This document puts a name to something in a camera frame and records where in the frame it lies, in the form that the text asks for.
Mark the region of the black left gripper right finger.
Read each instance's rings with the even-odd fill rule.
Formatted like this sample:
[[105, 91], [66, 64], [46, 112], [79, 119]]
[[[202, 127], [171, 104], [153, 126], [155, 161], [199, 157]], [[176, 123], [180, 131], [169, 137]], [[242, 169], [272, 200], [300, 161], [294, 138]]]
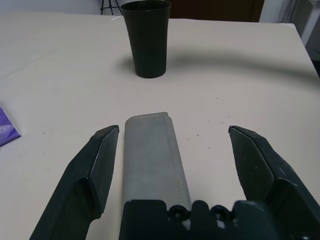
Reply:
[[320, 206], [293, 168], [255, 131], [232, 125], [228, 133], [246, 199], [264, 202], [287, 239], [318, 240]]

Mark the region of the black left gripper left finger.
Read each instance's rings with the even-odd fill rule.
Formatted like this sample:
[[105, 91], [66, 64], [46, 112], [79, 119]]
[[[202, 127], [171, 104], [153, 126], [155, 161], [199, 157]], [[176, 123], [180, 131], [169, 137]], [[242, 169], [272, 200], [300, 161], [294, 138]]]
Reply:
[[30, 239], [86, 239], [91, 222], [105, 211], [118, 135], [118, 125], [98, 130], [70, 161]]

